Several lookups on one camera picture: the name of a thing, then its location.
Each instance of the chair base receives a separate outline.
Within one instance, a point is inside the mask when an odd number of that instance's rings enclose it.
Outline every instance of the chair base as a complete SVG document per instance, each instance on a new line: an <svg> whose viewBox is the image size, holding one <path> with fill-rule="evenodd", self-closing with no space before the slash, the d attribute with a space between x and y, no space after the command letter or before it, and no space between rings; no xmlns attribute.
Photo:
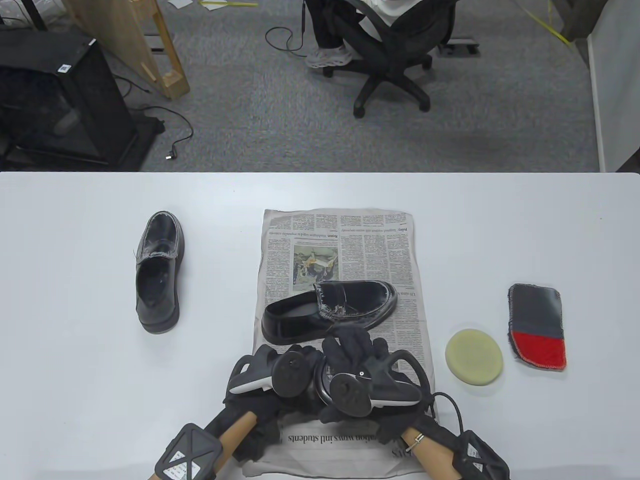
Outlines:
<svg viewBox="0 0 640 480"><path fill-rule="evenodd" d="M427 55L422 61L417 62L417 64L421 64L422 68L429 70L432 62L433 58L431 55ZM428 112L431 109L431 99L429 98L429 95L427 95L427 93L420 88L417 83L404 74L399 77L391 77L386 73L373 73L371 66L364 60L353 60L351 63L341 67L325 67L323 68L323 75L327 78L331 78L333 77L334 70L369 75L369 78L358 94L358 98L356 98L356 101L353 104L353 116L355 118L362 118L364 116L364 104L382 82L392 83L411 95L414 99L418 100L418 105L421 111Z"/></svg>

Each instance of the red cloth patch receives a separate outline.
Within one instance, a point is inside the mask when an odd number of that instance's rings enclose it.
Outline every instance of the red cloth patch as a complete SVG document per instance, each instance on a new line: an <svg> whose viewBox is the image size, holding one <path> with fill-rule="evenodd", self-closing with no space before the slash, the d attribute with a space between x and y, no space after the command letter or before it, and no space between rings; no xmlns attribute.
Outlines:
<svg viewBox="0 0 640 480"><path fill-rule="evenodd" d="M551 370L564 370L566 367L563 339L513 331L511 338L513 338L516 353L528 364Z"/></svg>

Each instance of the newspaper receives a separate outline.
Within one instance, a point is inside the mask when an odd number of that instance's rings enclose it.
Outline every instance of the newspaper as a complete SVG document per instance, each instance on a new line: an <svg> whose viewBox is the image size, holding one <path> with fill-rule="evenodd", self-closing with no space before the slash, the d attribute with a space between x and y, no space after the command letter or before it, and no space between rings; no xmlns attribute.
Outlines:
<svg viewBox="0 0 640 480"><path fill-rule="evenodd" d="M389 350L407 349L425 368L433 387L433 363L415 261L413 218L377 209L267 210L262 225L253 350L262 336L266 305L313 289L323 280L386 280L398 291L395 312L371 330ZM320 348L321 341L309 342ZM273 346L283 352L288 347ZM415 380L408 364L397 367ZM422 472L399 443L381 445L367 420L323 425L290 415L280 424L281 442L258 462L243 465L245 476L268 472L305 477L387 478Z"/></svg>

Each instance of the shoe polish sponge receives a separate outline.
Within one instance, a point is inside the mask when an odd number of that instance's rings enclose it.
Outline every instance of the shoe polish sponge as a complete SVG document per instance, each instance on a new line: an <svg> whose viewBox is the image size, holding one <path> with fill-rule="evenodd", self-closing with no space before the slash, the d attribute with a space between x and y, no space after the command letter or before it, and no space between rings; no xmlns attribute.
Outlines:
<svg viewBox="0 0 640 480"><path fill-rule="evenodd" d="M480 330L460 330L451 337L445 359L449 370L469 385L488 385L502 372L500 347Z"/></svg>

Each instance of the office chair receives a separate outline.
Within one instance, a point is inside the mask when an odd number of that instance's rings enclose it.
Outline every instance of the office chair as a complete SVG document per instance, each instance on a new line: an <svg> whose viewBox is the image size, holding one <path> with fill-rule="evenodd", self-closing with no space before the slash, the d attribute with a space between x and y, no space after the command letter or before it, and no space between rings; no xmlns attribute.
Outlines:
<svg viewBox="0 0 640 480"><path fill-rule="evenodd" d="M346 22L336 8L339 2L347 2L363 13L380 34L382 41L373 38L358 24ZM333 76L334 70L344 70L369 75L367 82L353 104L353 116L362 118L364 104L382 82L390 82L418 100L421 111L431 108L429 95L404 71L414 65L429 70L433 58L428 54L434 47L446 44L451 38L458 0L422 0L388 26L374 10L361 0L334 0L324 9L329 29L339 35L362 55L342 67L325 67L323 74Z"/></svg>

